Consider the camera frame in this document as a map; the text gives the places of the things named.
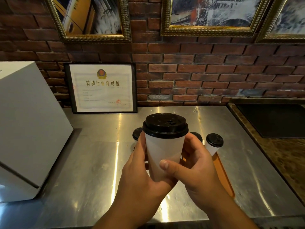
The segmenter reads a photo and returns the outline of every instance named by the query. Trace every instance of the metal countertop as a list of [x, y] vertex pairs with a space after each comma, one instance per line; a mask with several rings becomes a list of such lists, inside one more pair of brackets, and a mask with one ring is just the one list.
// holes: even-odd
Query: metal countertop
[[[223, 137], [224, 146], [218, 154], [235, 201], [256, 223], [304, 223], [301, 202], [225, 106], [144, 107], [138, 108], [137, 114], [64, 111], [74, 131], [46, 185], [34, 200], [0, 204], [0, 229], [93, 226], [115, 197], [121, 170], [135, 145], [133, 130], [142, 126], [147, 115], [159, 112], [185, 117], [190, 132], [203, 138], [209, 133]], [[150, 223], [179, 222], [201, 228], [207, 221], [207, 215], [178, 182]]]

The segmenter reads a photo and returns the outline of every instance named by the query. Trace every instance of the yellow taxi painting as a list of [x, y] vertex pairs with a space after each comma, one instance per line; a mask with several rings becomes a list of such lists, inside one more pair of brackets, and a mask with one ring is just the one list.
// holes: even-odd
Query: yellow taxi painting
[[67, 36], [121, 34], [117, 0], [52, 0]]

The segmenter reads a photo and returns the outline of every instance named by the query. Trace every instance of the permit certificate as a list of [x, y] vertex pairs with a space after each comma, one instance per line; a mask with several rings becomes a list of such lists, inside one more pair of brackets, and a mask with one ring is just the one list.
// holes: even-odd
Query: permit certificate
[[73, 112], [137, 111], [133, 65], [71, 63], [65, 69]]

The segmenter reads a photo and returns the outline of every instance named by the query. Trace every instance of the framed picture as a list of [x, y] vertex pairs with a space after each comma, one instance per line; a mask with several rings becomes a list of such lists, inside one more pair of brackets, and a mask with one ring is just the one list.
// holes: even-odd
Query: framed picture
[[274, 0], [256, 42], [305, 43], [305, 0]]
[[253, 37], [270, 0], [163, 0], [161, 35]]
[[45, 0], [64, 43], [131, 42], [127, 0]]
[[74, 113], [136, 113], [133, 64], [65, 63]]

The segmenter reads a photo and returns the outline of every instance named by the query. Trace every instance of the hand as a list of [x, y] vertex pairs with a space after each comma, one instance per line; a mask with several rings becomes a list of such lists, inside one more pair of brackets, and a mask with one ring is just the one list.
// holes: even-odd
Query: hand
[[160, 167], [169, 175], [185, 184], [193, 202], [207, 213], [221, 204], [220, 196], [229, 196], [219, 181], [212, 156], [198, 138], [188, 133], [185, 136], [182, 165], [161, 160]]
[[146, 139], [142, 132], [134, 152], [122, 170], [118, 190], [110, 211], [120, 212], [121, 220], [137, 228], [149, 221], [158, 210], [160, 203], [177, 183], [175, 179], [154, 182], [145, 168]]

